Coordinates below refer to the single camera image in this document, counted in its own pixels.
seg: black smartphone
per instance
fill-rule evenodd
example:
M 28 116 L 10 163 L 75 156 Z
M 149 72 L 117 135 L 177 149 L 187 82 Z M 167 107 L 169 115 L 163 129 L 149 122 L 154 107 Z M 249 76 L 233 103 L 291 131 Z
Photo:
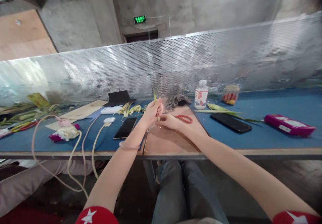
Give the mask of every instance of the black smartphone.
M 123 139 L 127 138 L 132 132 L 134 125 L 138 118 L 127 118 L 121 125 L 120 129 L 117 131 L 113 139 Z
M 215 113 L 215 114 L 212 114 L 210 117 L 237 133 L 248 132 L 252 129 L 250 125 L 247 125 L 241 121 L 238 121 L 237 119 L 224 113 Z

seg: grey yarn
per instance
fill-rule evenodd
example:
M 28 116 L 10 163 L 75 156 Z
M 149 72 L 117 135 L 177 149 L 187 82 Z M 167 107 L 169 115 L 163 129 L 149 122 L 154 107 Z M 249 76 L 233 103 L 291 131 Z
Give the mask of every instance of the grey yarn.
M 189 97 L 182 94 L 177 94 L 167 99 L 165 109 L 167 111 L 174 111 L 174 109 L 178 106 L 178 103 L 182 100 L 186 101 L 186 103 L 191 103 L 191 99 Z

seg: exit sign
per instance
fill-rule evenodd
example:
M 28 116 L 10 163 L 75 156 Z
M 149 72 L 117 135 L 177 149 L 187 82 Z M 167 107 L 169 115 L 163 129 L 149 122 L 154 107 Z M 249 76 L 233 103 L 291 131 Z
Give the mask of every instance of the exit sign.
M 134 17 L 134 24 L 146 23 L 147 18 L 144 16 Z

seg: pink pencil case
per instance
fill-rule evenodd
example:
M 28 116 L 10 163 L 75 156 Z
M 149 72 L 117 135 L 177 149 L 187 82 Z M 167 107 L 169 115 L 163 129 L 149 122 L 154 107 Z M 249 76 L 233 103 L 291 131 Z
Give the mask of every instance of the pink pencil case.
M 80 129 L 80 126 L 79 124 L 73 124 L 73 126 L 79 130 Z M 62 141 L 62 139 L 60 138 L 60 136 L 58 134 L 51 134 L 49 135 L 49 138 L 53 141 L 53 142 L 59 142 L 59 141 Z
M 315 127 L 284 117 L 280 114 L 267 115 L 264 117 L 264 121 L 290 135 L 308 136 L 316 129 Z

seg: red sleeve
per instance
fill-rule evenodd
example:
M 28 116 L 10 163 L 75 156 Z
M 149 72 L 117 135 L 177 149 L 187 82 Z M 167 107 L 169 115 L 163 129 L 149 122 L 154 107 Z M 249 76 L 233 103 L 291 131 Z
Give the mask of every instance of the red sleeve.
M 321 217 L 296 211 L 278 213 L 273 219 L 273 224 L 318 224 L 321 222 Z
M 116 217 L 104 207 L 89 207 L 83 210 L 75 224 L 118 224 Z

